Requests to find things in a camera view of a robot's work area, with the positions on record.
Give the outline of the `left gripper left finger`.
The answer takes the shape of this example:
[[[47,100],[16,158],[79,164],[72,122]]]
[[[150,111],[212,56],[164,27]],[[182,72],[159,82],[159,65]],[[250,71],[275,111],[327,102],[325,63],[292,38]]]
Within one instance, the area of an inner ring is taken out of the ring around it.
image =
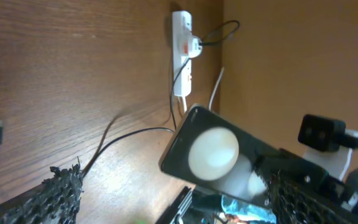
[[[80,165],[50,171],[52,178],[0,204],[0,224],[76,223],[83,192]]]

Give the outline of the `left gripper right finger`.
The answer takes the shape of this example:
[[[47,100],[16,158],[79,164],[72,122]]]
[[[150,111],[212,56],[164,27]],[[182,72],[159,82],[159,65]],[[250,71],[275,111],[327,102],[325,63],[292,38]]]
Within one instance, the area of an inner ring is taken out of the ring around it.
[[[284,149],[254,163],[277,223],[358,223],[358,190]]]

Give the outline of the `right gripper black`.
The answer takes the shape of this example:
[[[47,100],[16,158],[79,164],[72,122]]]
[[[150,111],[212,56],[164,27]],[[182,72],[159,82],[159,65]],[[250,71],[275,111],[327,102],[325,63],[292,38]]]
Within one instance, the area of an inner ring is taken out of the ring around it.
[[[273,211],[234,198],[184,187],[156,224],[275,224]]]

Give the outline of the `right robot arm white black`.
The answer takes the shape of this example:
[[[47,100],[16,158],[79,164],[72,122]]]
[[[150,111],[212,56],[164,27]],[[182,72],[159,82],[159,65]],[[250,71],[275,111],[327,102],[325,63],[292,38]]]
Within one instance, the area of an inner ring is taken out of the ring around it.
[[[358,223],[358,169],[346,182],[305,162],[297,170],[280,167],[268,174],[266,191],[250,202],[201,186],[185,187],[158,223],[181,223],[191,212],[246,212],[256,215],[257,223]]]

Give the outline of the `black smartphone white circles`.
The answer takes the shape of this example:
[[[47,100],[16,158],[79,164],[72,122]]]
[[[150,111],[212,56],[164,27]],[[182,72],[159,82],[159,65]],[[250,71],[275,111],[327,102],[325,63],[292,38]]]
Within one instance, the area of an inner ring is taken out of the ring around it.
[[[252,175],[257,159],[278,149],[201,105],[180,121],[159,160],[160,170],[208,190],[268,207],[267,191]]]

